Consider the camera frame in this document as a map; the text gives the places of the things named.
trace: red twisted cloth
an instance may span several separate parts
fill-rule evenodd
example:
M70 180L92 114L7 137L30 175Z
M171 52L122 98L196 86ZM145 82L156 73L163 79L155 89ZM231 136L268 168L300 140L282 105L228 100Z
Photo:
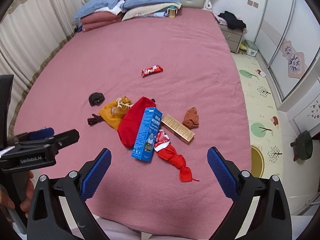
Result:
M192 180L199 181L192 178L191 169L189 167L186 167L186 160L182 155L177 154L176 149L171 144L166 148L158 151L157 155L180 170L179 177L182 182Z

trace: human hand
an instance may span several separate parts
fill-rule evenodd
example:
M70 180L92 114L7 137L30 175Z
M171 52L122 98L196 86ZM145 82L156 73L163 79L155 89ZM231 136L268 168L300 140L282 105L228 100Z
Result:
M26 188L26 196L27 198L25 201L23 201L20 204L20 208L23 212L26 213L26 217L29 215L29 209L30 209L30 204L31 204L31 199L33 196L33 192L35 191L35 188L33 186L33 183L31 179L33 178L33 173L32 171L29 171L28 173L28 181L27 181L27 188ZM14 203L13 201L9 198L9 196L2 190L0 190L0 205L5 206L6 208L14 209Z

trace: yellow cloth bag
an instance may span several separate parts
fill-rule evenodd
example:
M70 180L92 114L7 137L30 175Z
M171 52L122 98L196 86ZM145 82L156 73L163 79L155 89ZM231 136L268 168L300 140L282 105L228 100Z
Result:
M121 115L113 115L111 113L112 107L121 107L129 109L131 105L131 101L127 97L118 98L110 102L109 104L105 105L103 108L100 109L99 115L106 121L108 125L110 125L116 131L118 130L119 124L122 121L124 116Z

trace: pink blanket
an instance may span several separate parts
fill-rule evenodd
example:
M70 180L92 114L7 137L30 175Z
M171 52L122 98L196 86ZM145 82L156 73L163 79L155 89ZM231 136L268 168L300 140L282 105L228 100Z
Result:
M164 71L145 78L141 70ZM88 97L102 92L108 103L127 96L154 98L163 114L183 121L196 107L199 128L190 145L167 131L199 182L181 182L179 170L153 155L151 163L131 150L106 123L87 124ZM50 178L65 176L93 160L106 147L112 163L95 196L92 213L134 229L159 235L208 239L232 201L226 198L207 163L216 146L240 170L250 169L249 127L244 95L229 47L212 13L183 8L176 19L143 18L79 33L54 57L20 110L15 133L53 127L77 129L78 143L60 151Z

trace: red wrapper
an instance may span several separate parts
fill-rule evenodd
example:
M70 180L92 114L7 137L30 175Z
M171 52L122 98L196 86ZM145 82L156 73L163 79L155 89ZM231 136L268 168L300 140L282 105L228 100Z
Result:
M156 136L156 142L154 148L156 152L166 148L170 144L169 136L165 133L164 130L159 130Z
M146 69L142 70L141 76L145 77L145 76L148 76L150 74L155 74L155 73L159 73L159 72L162 72L162 71L163 71L162 67L160 67L159 65L156 65L156 66L153 66L153 67L146 68Z

